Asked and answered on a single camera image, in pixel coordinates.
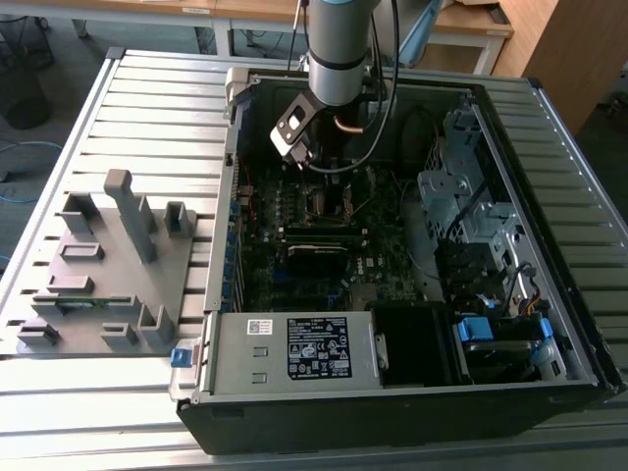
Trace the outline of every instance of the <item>circuit board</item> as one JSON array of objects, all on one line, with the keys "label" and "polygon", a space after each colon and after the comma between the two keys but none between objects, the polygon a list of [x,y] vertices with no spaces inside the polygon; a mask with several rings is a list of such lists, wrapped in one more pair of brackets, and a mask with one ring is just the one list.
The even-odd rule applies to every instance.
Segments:
[{"label": "circuit board", "polygon": [[331,188],[285,169],[242,174],[245,311],[364,310],[422,297],[400,217],[411,181],[371,167]]}]

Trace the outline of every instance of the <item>aluminum slotted table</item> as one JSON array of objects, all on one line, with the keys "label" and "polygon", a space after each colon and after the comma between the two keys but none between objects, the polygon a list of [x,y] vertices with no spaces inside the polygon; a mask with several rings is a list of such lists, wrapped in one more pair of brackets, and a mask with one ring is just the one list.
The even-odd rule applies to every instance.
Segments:
[{"label": "aluminum slotted table", "polygon": [[[92,192],[99,206],[111,206],[102,190],[105,175],[124,168],[152,208],[163,209],[174,196],[199,215],[178,336],[199,335],[227,132],[224,83],[233,66],[281,69],[285,63],[142,51],[109,55],[0,284],[0,326],[33,315],[29,294],[45,285],[46,265],[65,229],[55,216],[64,193]],[[627,371],[628,232],[543,90],[523,79],[410,75],[477,82],[488,90],[615,362]],[[10,354],[11,343],[0,337],[0,354]],[[177,417],[169,384],[167,358],[6,359],[0,362],[0,468],[277,469],[464,458],[466,469],[496,464],[529,470],[556,462],[618,465],[628,457],[622,449],[628,443],[626,394],[513,439],[207,456]]]}]

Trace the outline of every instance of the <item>blue cable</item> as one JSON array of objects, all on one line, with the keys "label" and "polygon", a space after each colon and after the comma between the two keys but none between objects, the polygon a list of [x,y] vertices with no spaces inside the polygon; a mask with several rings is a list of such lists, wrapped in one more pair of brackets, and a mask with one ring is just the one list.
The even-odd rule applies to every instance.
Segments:
[{"label": "blue cable", "polygon": [[[10,140],[6,140],[6,139],[0,139],[3,140],[5,142],[11,142]],[[36,146],[41,146],[41,147],[52,147],[54,149],[57,149],[59,152],[61,152],[63,150],[63,147],[60,146],[59,144],[55,144],[54,142],[46,142],[43,140],[29,140],[26,142],[14,142],[11,143],[9,145],[7,145],[6,147],[3,147],[0,149],[0,154],[3,152],[6,152],[7,150],[10,149],[14,149],[16,147],[22,147],[25,145],[36,145]],[[4,201],[6,203],[17,203],[17,204],[28,204],[28,203],[34,203],[35,201],[37,201],[38,198],[34,198],[34,199],[14,199],[14,198],[7,198],[5,196],[0,196],[0,201]]]},{"label": "blue cable", "polygon": [[16,143],[12,143],[7,145],[6,147],[3,147],[2,149],[0,149],[0,154],[3,152],[6,152],[9,149],[13,149],[15,147],[22,147],[25,145],[38,145],[41,147],[52,147],[53,149],[57,149],[59,152],[61,152],[63,150],[63,147],[60,146],[59,144],[55,144],[54,142],[46,142],[43,140],[30,140],[27,142],[16,142]]},{"label": "blue cable", "polygon": [[35,201],[37,201],[38,198],[33,198],[33,199],[13,199],[13,198],[7,198],[5,196],[0,196],[0,201],[4,201],[5,203],[17,203],[17,204],[29,204],[29,203],[34,203]]}]

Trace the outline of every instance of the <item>barcode sticker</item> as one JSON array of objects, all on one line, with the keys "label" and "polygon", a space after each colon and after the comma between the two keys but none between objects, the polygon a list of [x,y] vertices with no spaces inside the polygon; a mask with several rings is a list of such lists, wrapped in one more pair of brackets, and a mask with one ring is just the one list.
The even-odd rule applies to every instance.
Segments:
[{"label": "barcode sticker", "polygon": [[249,336],[271,336],[273,334],[273,320],[249,319],[246,334]]},{"label": "barcode sticker", "polygon": [[207,8],[182,8],[184,13],[193,13],[194,15],[209,15],[209,9]]}]

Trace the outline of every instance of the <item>power supply label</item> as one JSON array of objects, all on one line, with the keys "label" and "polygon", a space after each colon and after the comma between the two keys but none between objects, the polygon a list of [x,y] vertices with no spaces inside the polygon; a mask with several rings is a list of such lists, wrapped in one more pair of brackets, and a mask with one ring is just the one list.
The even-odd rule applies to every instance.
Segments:
[{"label": "power supply label", "polygon": [[346,317],[288,319],[288,376],[292,380],[351,378]]}]

